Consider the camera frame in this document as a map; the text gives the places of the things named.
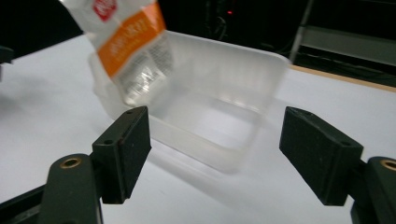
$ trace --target red logo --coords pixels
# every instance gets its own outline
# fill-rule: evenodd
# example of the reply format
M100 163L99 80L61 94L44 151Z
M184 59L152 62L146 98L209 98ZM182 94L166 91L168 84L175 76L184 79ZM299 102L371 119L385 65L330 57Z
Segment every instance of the red logo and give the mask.
M95 0L93 2L93 11L96 12L102 21L110 19L116 9L116 0Z

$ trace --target plastic tray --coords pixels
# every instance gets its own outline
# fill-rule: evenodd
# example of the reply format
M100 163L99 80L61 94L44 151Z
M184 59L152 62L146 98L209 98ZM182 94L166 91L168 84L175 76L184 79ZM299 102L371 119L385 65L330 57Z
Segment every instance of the plastic tray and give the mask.
M220 171L238 167L289 61L277 54L168 32L175 68L147 102L151 137ZM94 55L94 92L116 119L128 109Z

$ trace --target white table surface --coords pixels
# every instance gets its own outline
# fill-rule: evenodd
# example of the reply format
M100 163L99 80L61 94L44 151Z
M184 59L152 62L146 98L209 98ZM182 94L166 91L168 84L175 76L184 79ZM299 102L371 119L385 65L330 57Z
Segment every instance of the white table surface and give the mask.
M0 203L45 184L50 165L90 154L112 123L92 92L84 36L3 65L0 82ZM289 70L238 173L222 174L152 140L123 205L105 223L351 223L326 207L278 149L284 109L309 110L365 146L362 159L396 158L396 93Z

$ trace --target orange label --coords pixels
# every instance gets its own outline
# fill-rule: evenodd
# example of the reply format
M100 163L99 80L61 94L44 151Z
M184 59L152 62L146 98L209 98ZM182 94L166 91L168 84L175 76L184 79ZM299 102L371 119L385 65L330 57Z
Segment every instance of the orange label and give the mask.
M165 30L163 16L157 2L144 7L126 19L120 28L98 50L102 64L114 77L135 51Z

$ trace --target plastic bag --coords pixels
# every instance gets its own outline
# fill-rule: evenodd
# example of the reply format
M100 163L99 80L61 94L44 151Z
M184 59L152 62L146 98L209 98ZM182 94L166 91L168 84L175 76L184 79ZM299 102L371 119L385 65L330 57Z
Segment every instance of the plastic bag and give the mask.
M147 103L172 69L157 1L61 0L96 49L123 102Z

